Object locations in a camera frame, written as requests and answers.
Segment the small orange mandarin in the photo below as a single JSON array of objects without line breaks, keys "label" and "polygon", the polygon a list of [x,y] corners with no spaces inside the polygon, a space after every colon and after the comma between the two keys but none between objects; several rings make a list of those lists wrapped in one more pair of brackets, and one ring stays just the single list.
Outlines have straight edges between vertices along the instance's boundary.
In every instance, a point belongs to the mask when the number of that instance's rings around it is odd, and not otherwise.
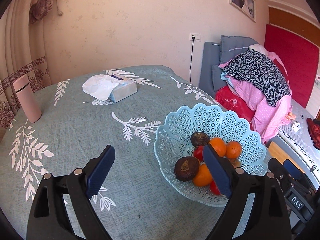
[{"label": "small orange mandarin", "polygon": [[230,141],[226,144],[226,158],[228,159],[236,159],[242,153],[242,146],[237,141]]}]

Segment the large orange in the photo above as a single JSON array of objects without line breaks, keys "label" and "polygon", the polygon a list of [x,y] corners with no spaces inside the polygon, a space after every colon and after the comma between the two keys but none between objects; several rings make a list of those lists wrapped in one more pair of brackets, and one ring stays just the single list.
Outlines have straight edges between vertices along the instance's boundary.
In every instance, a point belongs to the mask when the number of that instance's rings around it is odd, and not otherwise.
[{"label": "large orange", "polygon": [[193,184],[198,187],[208,186],[213,181],[212,175],[206,164],[199,166],[199,171],[192,181]]}]

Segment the red cherry tomato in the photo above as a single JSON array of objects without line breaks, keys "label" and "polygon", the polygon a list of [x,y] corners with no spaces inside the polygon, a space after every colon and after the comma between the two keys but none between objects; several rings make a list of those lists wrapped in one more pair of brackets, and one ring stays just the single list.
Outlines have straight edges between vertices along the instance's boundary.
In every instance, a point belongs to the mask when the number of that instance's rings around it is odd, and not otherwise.
[{"label": "red cherry tomato", "polygon": [[203,148],[204,146],[199,145],[196,146],[193,150],[193,156],[199,160],[199,162],[203,162]]}]

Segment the dark brown passion fruit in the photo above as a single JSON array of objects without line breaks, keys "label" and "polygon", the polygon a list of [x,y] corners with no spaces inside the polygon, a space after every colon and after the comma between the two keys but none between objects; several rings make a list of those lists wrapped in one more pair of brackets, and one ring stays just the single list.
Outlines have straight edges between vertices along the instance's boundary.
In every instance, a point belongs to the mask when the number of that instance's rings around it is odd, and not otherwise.
[{"label": "dark brown passion fruit", "polygon": [[190,142],[193,146],[204,146],[210,142],[210,137],[204,132],[195,132],[190,136]]}]

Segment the small brown kiwi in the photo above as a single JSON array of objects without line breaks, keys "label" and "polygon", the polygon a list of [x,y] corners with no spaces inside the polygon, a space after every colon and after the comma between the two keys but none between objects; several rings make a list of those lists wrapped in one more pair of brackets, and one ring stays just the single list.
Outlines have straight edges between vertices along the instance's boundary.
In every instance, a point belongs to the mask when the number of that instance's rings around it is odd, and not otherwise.
[{"label": "small brown kiwi", "polygon": [[238,159],[228,159],[234,168],[241,167],[241,163]]}]

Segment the pink dotted cloth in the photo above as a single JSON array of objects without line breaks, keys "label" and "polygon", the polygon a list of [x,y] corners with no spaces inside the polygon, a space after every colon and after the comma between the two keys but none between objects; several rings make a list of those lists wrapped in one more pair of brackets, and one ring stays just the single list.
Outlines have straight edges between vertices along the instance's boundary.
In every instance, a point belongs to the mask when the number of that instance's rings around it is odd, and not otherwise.
[{"label": "pink dotted cloth", "polygon": [[[290,87],[287,70],[283,66],[281,59],[276,53],[267,51],[259,44],[250,45],[248,50],[256,50],[269,57],[280,69]],[[219,68],[221,66],[224,67],[228,62],[220,64]],[[223,71],[221,74],[221,79],[227,82],[227,86],[235,95],[238,95],[240,98],[242,98],[247,106],[251,110],[255,111],[255,114],[252,118],[252,126],[254,131],[260,134],[263,142],[267,142],[271,138],[275,137],[278,134],[278,129],[280,126],[289,124],[290,121],[295,118],[294,114],[292,114],[291,88],[291,94],[282,97],[277,102],[276,106],[272,107],[267,103],[262,92],[255,88],[251,83],[246,81],[238,81]]]}]

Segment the red blanket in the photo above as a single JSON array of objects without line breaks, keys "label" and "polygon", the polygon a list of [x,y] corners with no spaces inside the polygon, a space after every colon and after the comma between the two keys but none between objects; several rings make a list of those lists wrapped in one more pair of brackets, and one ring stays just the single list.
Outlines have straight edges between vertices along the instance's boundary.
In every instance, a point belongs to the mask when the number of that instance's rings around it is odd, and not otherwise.
[{"label": "red blanket", "polygon": [[238,117],[249,122],[250,129],[253,131],[252,118],[255,111],[251,110],[238,95],[235,95],[228,86],[220,88],[215,94],[215,100],[225,109],[234,111]]}]

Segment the teal leaf-pattern tablecloth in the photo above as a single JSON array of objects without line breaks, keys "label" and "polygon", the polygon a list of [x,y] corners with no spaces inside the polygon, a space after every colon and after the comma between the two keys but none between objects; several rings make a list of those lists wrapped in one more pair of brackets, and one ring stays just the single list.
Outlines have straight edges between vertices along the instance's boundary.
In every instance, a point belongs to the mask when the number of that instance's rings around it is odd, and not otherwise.
[{"label": "teal leaf-pattern tablecloth", "polygon": [[168,113],[213,98],[164,66],[117,70],[142,78],[137,93],[114,104],[97,103],[84,93],[89,75],[39,90],[42,116],[31,123],[19,111],[1,140],[1,209],[21,237],[46,172],[71,173],[116,151],[101,190],[91,199],[113,239],[205,239],[221,215],[179,194],[162,176],[153,151],[155,131]]}]

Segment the leopard print garment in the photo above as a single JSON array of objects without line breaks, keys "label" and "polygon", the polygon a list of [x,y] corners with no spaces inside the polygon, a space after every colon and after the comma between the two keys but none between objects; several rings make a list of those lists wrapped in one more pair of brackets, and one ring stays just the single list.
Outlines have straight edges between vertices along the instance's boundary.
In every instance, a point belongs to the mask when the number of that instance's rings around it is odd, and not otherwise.
[{"label": "leopard print garment", "polygon": [[224,67],[224,73],[238,81],[251,83],[265,96],[267,103],[274,107],[284,96],[290,95],[290,87],[274,62],[266,55],[247,50],[236,55]]}]

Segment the grey-blue cushion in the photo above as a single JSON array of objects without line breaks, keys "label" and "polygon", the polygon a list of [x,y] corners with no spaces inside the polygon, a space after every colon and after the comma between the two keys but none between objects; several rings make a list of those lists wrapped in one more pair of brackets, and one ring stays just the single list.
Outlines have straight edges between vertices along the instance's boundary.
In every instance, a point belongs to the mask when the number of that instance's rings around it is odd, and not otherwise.
[{"label": "grey-blue cushion", "polygon": [[220,63],[220,45],[214,42],[205,42],[202,54],[199,88],[215,98],[212,66]]},{"label": "grey-blue cushion", "polygon": [[221,35],[220,63],[228,62],[236,55],[247,51],[253,44],[258,44],[258,42],[250,37]]}]

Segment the pink thermos bottle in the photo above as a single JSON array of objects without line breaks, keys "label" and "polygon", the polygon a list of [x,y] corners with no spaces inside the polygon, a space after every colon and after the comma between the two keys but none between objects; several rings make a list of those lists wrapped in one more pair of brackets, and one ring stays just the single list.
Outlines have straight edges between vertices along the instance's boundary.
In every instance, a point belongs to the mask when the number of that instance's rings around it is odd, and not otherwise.
[{"label": "pink thermos bottle", "polygon": [[27,74],[19,77],[13,83],[13,87],[28,120],[31,123],[37,122],[37,120],[39,120],[41,117],[42,112],[35,100],[35,96]]}]

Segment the tissue pack with white tissue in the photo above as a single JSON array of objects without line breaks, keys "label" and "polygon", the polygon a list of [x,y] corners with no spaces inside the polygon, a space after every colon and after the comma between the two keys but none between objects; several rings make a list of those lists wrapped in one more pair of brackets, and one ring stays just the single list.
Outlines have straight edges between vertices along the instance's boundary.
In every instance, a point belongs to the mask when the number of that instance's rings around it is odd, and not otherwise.
[{"label": "tissue pack with white tissue", "polygon": [[137,83],[134,80],[118,75],[95,75],[83,85],[82,91],[97,100],[119,102],[137,92]]}]

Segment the patterned beige curtain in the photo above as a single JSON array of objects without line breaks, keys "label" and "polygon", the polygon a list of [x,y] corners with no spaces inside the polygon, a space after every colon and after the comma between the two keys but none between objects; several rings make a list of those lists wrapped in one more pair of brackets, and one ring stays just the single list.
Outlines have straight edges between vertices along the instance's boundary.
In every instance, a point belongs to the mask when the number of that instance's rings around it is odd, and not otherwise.
[{"label": "patterned beige curtain", "polygon": [[1,135],[21,104],[13,83],[26,75],[33,92],[52,84],[44,48],[43,19],[56,0],[12,0],[1,16]]}]

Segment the white wall socket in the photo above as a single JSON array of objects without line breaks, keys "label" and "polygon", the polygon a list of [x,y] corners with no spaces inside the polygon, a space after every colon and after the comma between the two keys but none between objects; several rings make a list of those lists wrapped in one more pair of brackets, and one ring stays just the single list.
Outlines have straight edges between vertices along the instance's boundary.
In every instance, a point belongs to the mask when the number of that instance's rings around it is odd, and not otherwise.
[{"label": "white wall socket", "polygon": [[201,41],[201,34],[190,33],[189,40],[200,42]]}]

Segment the framed wall picture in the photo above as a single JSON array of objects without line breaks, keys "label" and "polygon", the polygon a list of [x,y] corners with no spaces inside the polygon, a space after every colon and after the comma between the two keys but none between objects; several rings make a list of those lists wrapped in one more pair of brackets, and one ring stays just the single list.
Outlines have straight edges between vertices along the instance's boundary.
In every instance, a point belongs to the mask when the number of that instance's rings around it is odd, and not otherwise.
[{"label": "framed wall picture", "polygon": [[253,22],[256,22],[255,0],[229,0],[229,4],[240,10]]}]

